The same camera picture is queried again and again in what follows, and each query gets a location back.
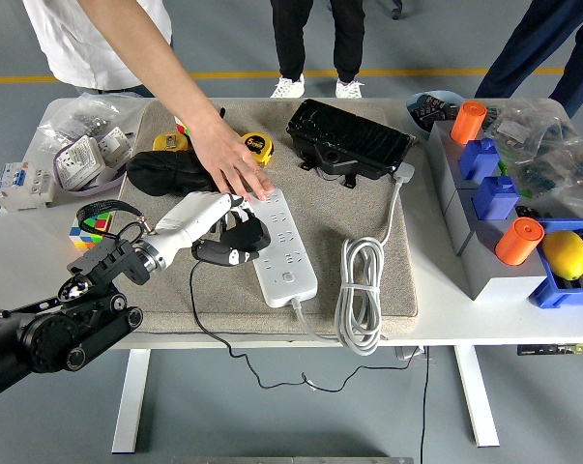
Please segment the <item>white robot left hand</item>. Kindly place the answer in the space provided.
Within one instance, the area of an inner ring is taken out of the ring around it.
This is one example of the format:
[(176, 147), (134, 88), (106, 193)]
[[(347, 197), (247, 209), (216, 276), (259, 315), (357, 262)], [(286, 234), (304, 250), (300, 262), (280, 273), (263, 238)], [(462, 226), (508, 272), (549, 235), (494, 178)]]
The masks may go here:
[(163, 271), (179, 250), (224, 267), (256, 259), (268, 247), (267, 226), (243, 197), (215, 192), (192, 192), (171, 209), (143, 239), (139, 252), (146, 269)]

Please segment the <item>person's left hand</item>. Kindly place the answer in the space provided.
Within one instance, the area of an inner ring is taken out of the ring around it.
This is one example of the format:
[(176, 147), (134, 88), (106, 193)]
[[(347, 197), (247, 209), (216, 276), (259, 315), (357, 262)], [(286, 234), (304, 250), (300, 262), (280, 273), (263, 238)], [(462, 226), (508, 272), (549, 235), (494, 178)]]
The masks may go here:
[(274, 189), (242, 138), (217, 113), (213, 118), (190, 123), (187, 127), (197, 157), (220, 192), (245, 199), (252, 192), (264, 200)]

